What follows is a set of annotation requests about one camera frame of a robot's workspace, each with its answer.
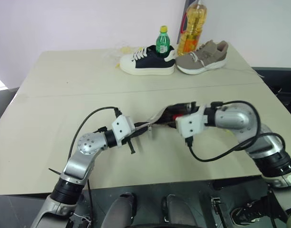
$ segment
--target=white bracket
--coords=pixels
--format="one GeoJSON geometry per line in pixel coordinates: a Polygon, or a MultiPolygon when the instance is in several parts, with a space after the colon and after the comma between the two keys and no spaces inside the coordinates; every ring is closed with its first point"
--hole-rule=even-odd
{"type": "Polygon", "coordinates": [[[208,117],[204,115],[205,108],[206,106],[200,106],[196,113],[180,116],[175,119],[176,128],[182,137],[191,137],[205,129],[204,124],[208,123],[208,117]]]}
{"type": "Polygon", "coordinates": [[[121,146],[121,141],[135,131],[135,126],[129,116],[120,115],[112,123],[112,129],[117,141],[117,145],[121,146]]]}

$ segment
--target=beige sneaker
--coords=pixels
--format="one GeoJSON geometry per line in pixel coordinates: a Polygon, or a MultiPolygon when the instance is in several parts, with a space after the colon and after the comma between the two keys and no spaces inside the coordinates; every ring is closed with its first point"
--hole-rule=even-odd
{"type": "Polygon", "coordinates": [[[213,40],[201,45],[196,51],[176,58],[178,69],[189,75],[197,75],[207,70],[221,68],[226,64],[228,44],[213,40]]]}

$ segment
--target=bottle cap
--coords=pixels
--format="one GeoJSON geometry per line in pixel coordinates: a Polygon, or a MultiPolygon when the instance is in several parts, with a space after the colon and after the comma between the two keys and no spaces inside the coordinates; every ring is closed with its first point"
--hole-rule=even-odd
{"type": "Polygon", "coordinates": [[[160,27],[160,32],[167,32],[168,31],[168,27],[166,25],[163,25],[162,27],[160,27]]]}

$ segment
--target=black cable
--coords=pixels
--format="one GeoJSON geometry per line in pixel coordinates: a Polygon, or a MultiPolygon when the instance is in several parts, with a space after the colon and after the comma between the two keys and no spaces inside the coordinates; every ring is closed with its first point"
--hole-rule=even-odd
{"type": "MultiPolygon", "coordinates": [[[[117,107],[113,107],[113,106],[108,106],[108,107],[103,107],[103,108],[99,108],[99,109],[96,109],[94,111],[92,111],[84,120],[83,122],[80,124],[80,126],[78,127],[75,135],[74,135],[74,138],[71,142],[71,145],[70,145],[70,149],[69,149],[69,153],[68,153],[68,160],[70,159],[71,157],[71,153],[72,153],[72,150],[73,150],[73,147],[74,147],[74,144],[75,144],[75,141],[76,141],[76,138],[81,130],[81,128],[83,127],[83,125],[85,124],[85,122],[95,113],[101,111],[101,110],[105,110],[105,109],[113,109],[115,111],[115,115],[118,117],[119,115],[121,115],[121,112],[119,111],[119,109],[117,107]]],[[[90,219],[91,219],[91,227],[93,227],[93,224],[94,224],[94,206],[93,206],[93,200],[92,200],[92,194],[91,194],[91,191],[90,191],[90,184],[89,184],[89,180],[87,180],[87,191],[88,191],[88,196],[89,196],[89,204],[90,204],[90,212],[89,212],[89,216],[90,216],[90,219]]]]}
{"type": "Polygon", "coordinates": [[[256,117],[256,121],[257,121],[256,133],[255,133],[255,136],[252,138],[252,140],[247,145],[244,146],[244,144],[241,144],[241,146],[239,146],[238,148],[235,149],[236,151],[243,151],[243,150],[246,150],[247,148],[251,147],[258,140],[258,138],[260,136],[260,132],[261,132],[261,119],[260,119],[260,115],[259,115],[258,111],[256,110],[256,108],[249,102],[229,101],[229,102],[223,103],[223,105],[229,105],[229,104],[234,104],[234,103],[242,103],[242,104],[248,105],[253,110],[255,117],[256,117]]]}
{"type": "MultiPolygon", "coordinates": [[[[277,136],[277,137],[280,139],[280,141],[281,141],[281,143],[282,143],[282,145],[283,145],[283,147],[284,147],[284,149],[285,149],[285,146],[286,146],[286,145],[285,145],[285,140],[283,139],[283,137],[282,137],[281,135],[279,135],[279,134],[277,134],[277,133],[273,133],[273,132],[262,133],[262,134],[260,134],[260,135],[257,137],[257,139],[259,139],[259,138],[261,138],[261,137],[264,137],[264,136],[268,136],[268,135],[277,136]]],[[[189,150],[190,150],[191,154],[193,155],[193,157],[194,157],[195,159],[197,159],[198,161],[200,161],[200,162],[213,162],[213,161],[215,161],[215,160],[218,160],[218,159],[220,159],[220,158],[222,158],[222,157],[224,157],[224,156],[226,156],[226,155],[232,153],[233,151],[236,151],[237,148],[239,148],[239,147],[242,146],[242,145],[245,145],[245,144],[248,143],[248,142],[253,141],[254,138],[256,138],[256,136],[254,136],[254,137],[252,137],[252,138],[249,138],[249,139],[247,139],[247,140],[245,140],[245,141],[243,141],[243,142],[237,144],[236,146],[234,146],[233,148],[229,149],[229,150],[226,151],[225,153],[222,153],[222,154],[220,154],[220,155],[218,155],[218,156],[216,156],[216,157],[214,157],[214,158],[210,158],[210,159],[201,159],[201,158],[197,157],[197,156],[195,155],[195,153],[193,152],[193,149],[192,149],[192,143],[191,143],[191,142],[188,143],[188,147],[189,147],[189,150]]]]}
{"type": "Polygon", "coordinates": [[[270,221],[271,221],[271,224],[272,224],[272,227],[273,228],[277,228],[277,225],[275,224],[275,220],[274,220],[274,217],[273,217],[273,209],[272,209],[272,191],[271,191],[271,187],[268,185],[268,192],[267,192],[267,204],[268,204],[268,207],[269,207],[269,212],[270,212],[270,221]]]}

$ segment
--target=orange bottle handle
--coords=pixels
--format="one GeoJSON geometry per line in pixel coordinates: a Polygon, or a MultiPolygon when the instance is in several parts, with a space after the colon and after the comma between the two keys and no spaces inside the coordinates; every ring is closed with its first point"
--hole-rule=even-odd
{"type": "Polygon", "coordinates": [[[187,18],[187,13],[184,13],[182,25],[180,26],[180,33],[184,33],[185,32],[185,31],[183,31],[183,28],[184,28],[184,23],[185,23],[185,19],[186,18],[187,18]]]}

